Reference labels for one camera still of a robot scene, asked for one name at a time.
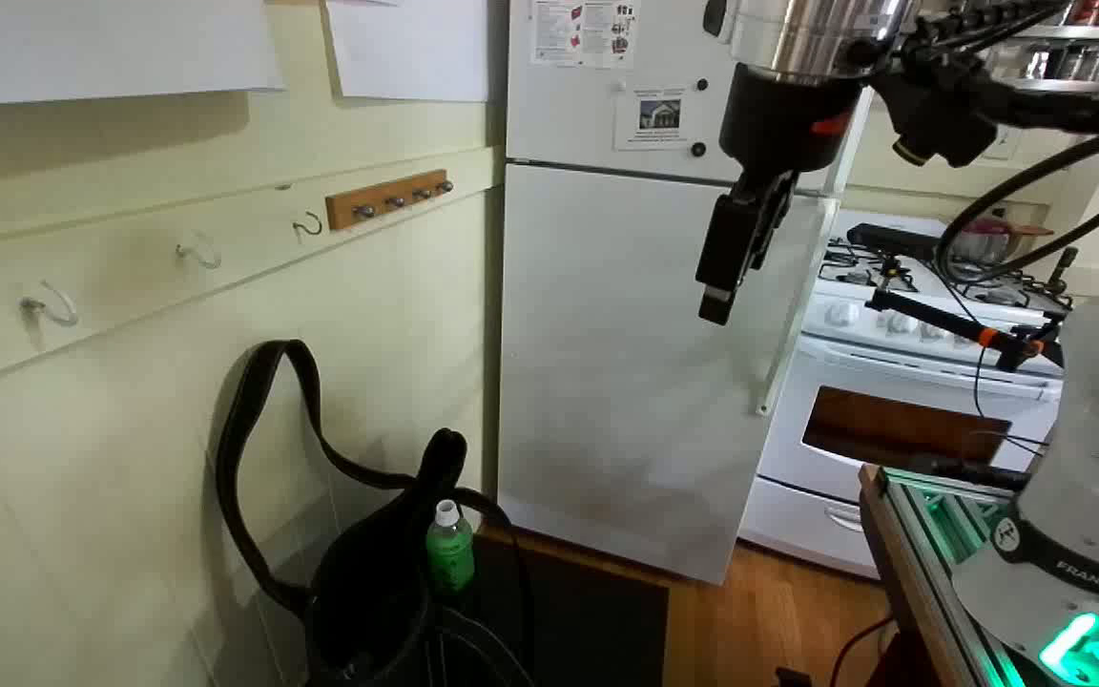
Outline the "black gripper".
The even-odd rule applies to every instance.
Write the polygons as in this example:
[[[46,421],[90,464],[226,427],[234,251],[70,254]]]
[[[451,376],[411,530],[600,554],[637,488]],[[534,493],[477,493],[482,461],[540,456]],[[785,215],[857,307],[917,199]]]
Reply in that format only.
[[[794,195],[794,170],[743,170],[708,215],[696,282],[703,287],[699,315],[726,323],[749,272],[759,272],[776,230]]]

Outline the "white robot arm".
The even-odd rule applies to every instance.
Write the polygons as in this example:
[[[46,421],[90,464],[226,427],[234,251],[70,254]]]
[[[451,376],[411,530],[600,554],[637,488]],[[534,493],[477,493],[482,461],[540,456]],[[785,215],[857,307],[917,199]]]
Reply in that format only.
[[[1099,95],[1021,92],[992,80],[982,52],[1057,14],[1067,0],[987,0],[919,14],[913,0],[707,0],[703,30],[734,49],[722,147],[741,165],[719,199],[696,267],[699,314],[722,323],[805,170],[837,160],[855,104],[888,105],[913,165],[978,160],[1005,124],[1066,128],[1067,147],[1021,169],[1045,178],[1099,152]],[[987,543],[953,568],[960,609],[1066,687],[1099,687],[1099,298],[1059,323],[978,334],[1000,360],[1066,367],[1059,413],[1028,486]]]

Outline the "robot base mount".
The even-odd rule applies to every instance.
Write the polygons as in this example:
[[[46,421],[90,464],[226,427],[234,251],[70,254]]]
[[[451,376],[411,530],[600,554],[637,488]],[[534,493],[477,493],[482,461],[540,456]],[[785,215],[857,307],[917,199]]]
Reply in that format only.
[[[942,687],[1099,687],[1099,595],[1000,559],[1006,488],[866,464],[861,530]]]

